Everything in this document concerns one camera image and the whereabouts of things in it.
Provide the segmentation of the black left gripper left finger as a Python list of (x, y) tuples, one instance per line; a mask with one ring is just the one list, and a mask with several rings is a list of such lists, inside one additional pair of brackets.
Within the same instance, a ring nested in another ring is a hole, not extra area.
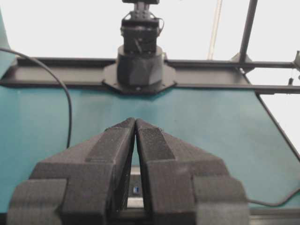
[(104, 225), (127, 204), (135, 119), (36, 164), (14, 190), (9, 225)]

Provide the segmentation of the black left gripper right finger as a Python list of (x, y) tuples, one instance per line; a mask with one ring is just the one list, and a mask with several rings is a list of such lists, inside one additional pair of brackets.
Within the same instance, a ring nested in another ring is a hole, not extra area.
[(135, 123), (144, 207), (156, 225), (248, 225), (242, 183), (223, 159), (141, 119)]

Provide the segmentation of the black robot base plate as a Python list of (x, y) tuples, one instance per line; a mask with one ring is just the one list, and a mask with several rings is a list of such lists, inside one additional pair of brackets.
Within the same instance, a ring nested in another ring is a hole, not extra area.
[(125, 95), (156, 95), (176, 86), (176, 71), (163, 62), (117, 62), (104, 68), (103, 84)]

